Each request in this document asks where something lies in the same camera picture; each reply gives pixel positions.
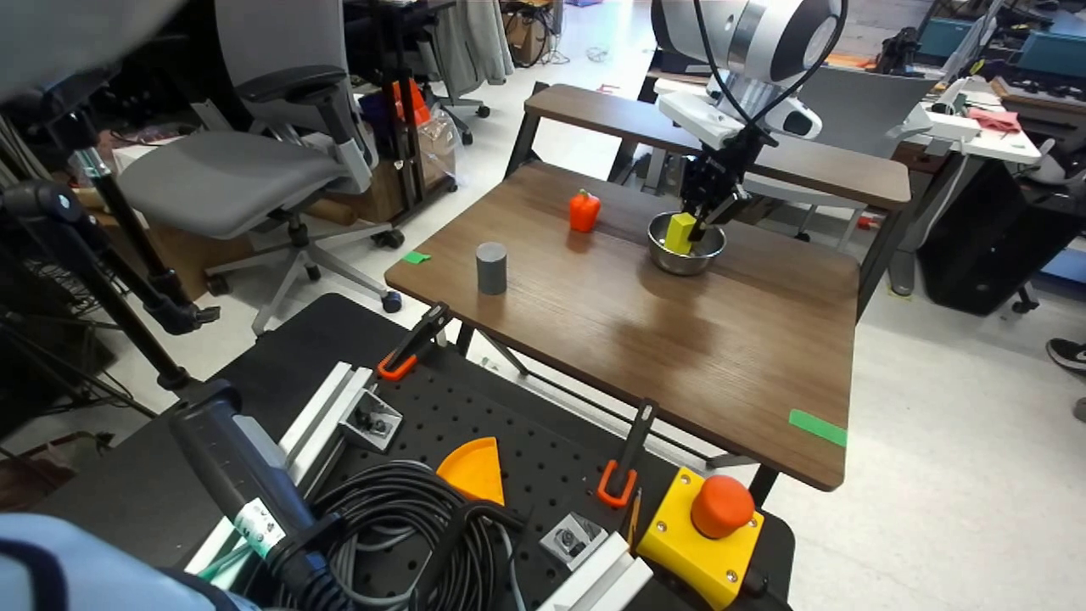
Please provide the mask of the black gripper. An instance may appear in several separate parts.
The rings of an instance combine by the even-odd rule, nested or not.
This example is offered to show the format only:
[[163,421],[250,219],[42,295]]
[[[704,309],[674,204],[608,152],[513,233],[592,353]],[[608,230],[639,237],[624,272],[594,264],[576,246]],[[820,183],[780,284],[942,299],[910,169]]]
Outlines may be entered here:
[[771,142],[774,137],[769,130],[746,126],[719,149],[704,147],[686,161],[682,207],[700,226],[726,224],[752,204],[745,177]]

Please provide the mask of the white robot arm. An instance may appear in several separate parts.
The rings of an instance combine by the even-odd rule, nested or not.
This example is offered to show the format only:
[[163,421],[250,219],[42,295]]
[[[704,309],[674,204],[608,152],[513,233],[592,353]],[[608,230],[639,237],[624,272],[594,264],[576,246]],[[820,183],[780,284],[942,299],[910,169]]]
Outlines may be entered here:
[[777,139],[814,139],[821,116],[803,103],[847,31],[848,0],[653,0],[663,52],[711,66],[700,90],[663,90],[655,109],[700,142],[682,207],[726,224],[745,177]]

